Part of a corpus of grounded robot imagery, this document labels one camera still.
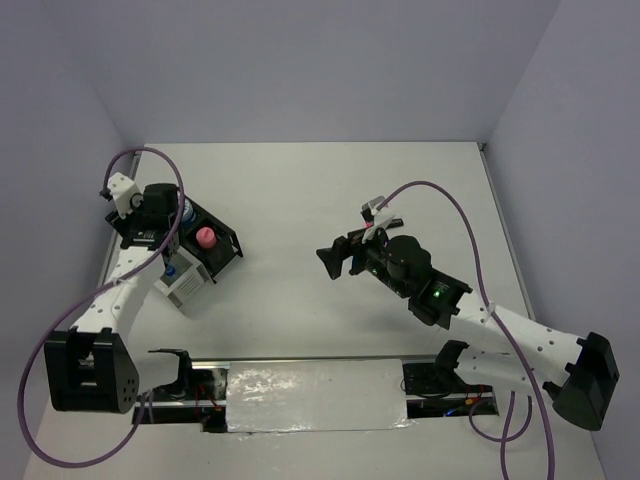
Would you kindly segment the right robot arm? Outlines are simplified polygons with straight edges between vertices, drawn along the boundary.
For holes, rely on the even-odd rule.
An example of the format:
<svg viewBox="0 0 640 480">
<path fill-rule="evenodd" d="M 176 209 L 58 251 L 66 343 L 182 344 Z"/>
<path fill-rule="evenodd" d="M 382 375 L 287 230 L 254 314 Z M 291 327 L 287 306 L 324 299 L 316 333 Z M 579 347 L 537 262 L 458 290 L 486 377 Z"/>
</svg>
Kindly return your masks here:
<svg viewBox="0 0 640 480">
<path fill-rule="evenodd" d="M 620 378 L 610 341 L 544 326 L 484 300 L 468 284 L 437 269 L 430 253 L 408 235 L 363 230 L 336 238 L 316 252 L 329 277 L 345 260 L 352 276 L 370 273 L 408 303 L 444 345 L 435 361 L 436 383 L 446 391 L 488 385 L 540 397 L 565 421 L 602 428 Z"/>
</svg>

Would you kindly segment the blue slime jar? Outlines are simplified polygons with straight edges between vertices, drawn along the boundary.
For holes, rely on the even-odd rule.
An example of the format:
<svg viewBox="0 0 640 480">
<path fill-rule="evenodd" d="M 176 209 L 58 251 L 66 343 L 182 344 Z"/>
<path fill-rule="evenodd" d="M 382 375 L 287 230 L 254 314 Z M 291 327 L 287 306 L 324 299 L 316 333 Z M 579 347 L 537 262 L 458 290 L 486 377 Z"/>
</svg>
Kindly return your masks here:
<svg viewBox="0 0 640 480">
<path fill-rule="evenodd" d="M 181 219 L 181 225 L 184 228 L 187 228 L 194 222 L 195 218 L 196 218 L 196 212 L 195 212 L 193 203 L 188 198 L 186 198 L 184 201 L 184 209 L 183 209 L 183 215 Z"/>
</svg>

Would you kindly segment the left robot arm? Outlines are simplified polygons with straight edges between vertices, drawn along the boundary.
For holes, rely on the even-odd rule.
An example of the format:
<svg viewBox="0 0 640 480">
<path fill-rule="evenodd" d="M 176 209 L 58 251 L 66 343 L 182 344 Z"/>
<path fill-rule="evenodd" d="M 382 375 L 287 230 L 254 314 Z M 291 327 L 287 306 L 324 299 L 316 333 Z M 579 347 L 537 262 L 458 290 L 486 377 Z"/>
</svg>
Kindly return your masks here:
<svg viewBox="0 0 640 480">
<path fill-rule="evenodd" d="M 133 323 L 179 247 L 177 186 L 138 190 L 118 176 L 108 190 L 116 211 L 107 220 L 122 238 L 106 289 L 66 330 L 51 333 L 44 355 L 51 402 L 57 411 L 128 412 L 137 397 L 161 387 L 172 398 L 189 396 L 193 370 L 167 347 L 129 352 Z"/>
</svg>

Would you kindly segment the pink capped crayon tube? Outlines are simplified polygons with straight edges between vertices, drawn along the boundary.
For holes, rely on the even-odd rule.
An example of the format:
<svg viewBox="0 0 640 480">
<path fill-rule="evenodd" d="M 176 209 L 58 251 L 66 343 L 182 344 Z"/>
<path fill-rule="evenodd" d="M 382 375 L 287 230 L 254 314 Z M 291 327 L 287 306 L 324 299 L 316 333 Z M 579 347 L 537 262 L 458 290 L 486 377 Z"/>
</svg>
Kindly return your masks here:
<svg viewBox="0 0 640 480">
<path fill-rule="evenodd" d="M 196 241 L 202 249 L 212 249 L 217 243 L 217 236 L 212 228 L 202 227 L 196 232 Z"/>
</svg>

